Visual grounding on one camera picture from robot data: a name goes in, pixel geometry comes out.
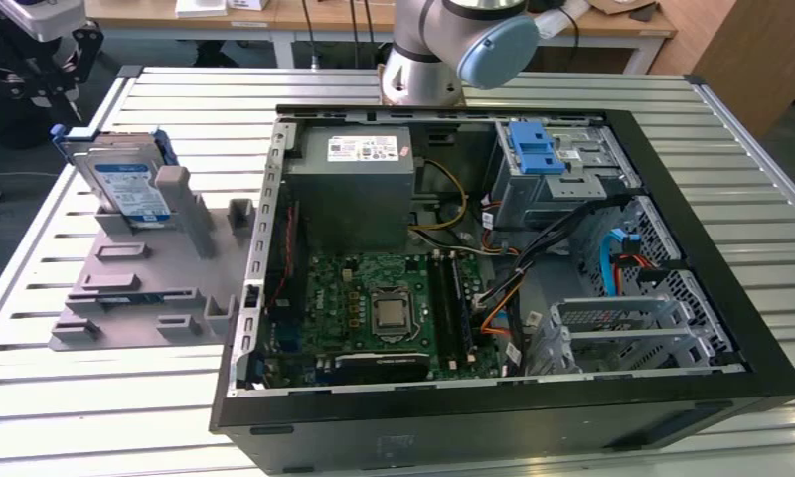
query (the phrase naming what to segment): silver cylindrical robot part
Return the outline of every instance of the silver cylindrical robot part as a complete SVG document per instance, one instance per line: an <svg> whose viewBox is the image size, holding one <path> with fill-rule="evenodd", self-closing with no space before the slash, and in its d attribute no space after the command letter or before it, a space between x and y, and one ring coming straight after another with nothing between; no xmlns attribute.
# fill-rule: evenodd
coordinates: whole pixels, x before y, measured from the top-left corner
<svg viewBox="0 0 795 477"><path fill-rule="evenodd" d="M525 66L537 32L524 0L401 0L382 95L401 105L452 105L461 80L500 86Z"/></svg>

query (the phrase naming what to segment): motherboard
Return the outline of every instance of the motherboard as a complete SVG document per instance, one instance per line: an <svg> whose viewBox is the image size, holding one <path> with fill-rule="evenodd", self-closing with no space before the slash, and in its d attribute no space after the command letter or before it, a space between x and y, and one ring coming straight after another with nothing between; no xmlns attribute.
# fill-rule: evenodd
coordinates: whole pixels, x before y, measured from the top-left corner
<svg viewBox="0 0 795 477"><path fill-rule="evenodd" d="M497 376L493 340L472 339L468 301L480 290L469 254L312 255L298 342L316 360L284 375L304 386Z"/></svg>

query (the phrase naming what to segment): aluminum slotted table surface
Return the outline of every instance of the aluminum slotted table surface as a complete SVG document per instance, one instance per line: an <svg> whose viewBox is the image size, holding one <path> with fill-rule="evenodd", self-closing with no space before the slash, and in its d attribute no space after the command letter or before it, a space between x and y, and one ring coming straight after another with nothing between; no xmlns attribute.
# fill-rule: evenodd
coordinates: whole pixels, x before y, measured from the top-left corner
<svg viewBox="0 0 795 477"><path fill-rule="evenodd" d="M680 77L525 74L468 104L628 109L795 366L795 187L705 86ZM277 103L377 100L373 72L146 68L94 125L167 132L209 207L258 201ZM98 201L62 173L0 278L0 476L259 475L206 431L219 346L55 353L50 328L90 250ZM795 475L795 401L659 452L396 469L396 474ZM389 472L377 471L377 475Z"/></svg>

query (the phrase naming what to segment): gray plastic stand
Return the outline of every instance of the gray plastic stand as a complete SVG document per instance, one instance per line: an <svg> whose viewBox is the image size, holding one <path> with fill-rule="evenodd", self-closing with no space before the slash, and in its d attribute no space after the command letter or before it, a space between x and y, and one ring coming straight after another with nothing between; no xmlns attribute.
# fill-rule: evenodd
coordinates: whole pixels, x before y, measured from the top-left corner
<svg viewBox="0 0 795 477"><path fill-rule="evenodd" d="M155 187L175 228L137 230L121 215L97 214L102 232L53 328L57 351L223 341L238 311L253 206L233 200L227 210L206 210L178 166L158 169Z"/></svg>

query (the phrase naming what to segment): floor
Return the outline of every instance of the floor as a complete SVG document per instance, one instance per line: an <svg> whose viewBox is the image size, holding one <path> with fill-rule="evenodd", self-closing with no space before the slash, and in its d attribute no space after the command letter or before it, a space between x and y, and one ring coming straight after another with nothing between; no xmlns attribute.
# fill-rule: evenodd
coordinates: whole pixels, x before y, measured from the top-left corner
<svg viewBox="0 0 795 477"><path fill-rule="evenodd" d="M296 48L297 64L306 65L308 49L305 44L298 46L300 48ZM117 65L189 67L194 60L191 42L155 41L147 43L139 40L115 39L105 41L103 51L106 57L82 87L82 95L78 100L79 110L87 118L94 114L97 105L107 91ZM227 42L223 52L242 67L270 68L275 65L273 49L267 43L254 42L245 49ZM352 68L352 54L344 46L326 45L322 53L326 57L321 64L324 68ZM795 108L791 108L783 115L772 131L763 138L761 145L795 181ZM11 175L0 175L0 188L2 189L0 273L62 167L63 161L54 148L46 143L26 150L7 150L0 146L0 174L11 173Z"/></svg>

